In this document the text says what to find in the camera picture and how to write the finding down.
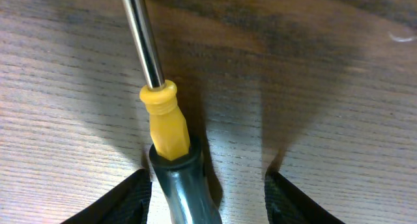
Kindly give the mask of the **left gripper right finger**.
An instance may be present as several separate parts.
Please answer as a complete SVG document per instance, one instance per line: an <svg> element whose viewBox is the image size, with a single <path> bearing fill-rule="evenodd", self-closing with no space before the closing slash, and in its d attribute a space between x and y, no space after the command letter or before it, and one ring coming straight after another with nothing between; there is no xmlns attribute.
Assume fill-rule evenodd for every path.
<svg viewBox="0 0 417 224"><path fill-rule="evenodd" d="M345 224L277 171L265 175L265 206L270 224Z"/></svg>

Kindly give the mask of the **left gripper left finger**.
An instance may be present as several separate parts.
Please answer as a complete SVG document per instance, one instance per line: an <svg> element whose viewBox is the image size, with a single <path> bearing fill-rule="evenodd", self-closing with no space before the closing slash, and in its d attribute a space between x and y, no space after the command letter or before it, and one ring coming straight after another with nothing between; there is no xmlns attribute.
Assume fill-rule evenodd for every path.
<svg viewBox="0 0 417 224"><path fill-rule="evenodd" d="M151 193L150 173L139 169L63 224L146 224Z"/></svg>

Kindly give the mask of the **black yellow screwdriver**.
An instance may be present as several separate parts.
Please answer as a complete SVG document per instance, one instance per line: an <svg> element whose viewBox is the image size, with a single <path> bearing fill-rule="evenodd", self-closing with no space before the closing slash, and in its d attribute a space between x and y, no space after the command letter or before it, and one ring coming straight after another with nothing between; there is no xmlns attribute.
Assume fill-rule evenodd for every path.
<svg viewBox="0 0 417 224"><path fill-rule="evenodd" d="M190 137L177 86L162 72L145 0L122 0L146 85L139 97L149 113L149 159L173 223L221 223L209 192L203 151Z"/></svg>

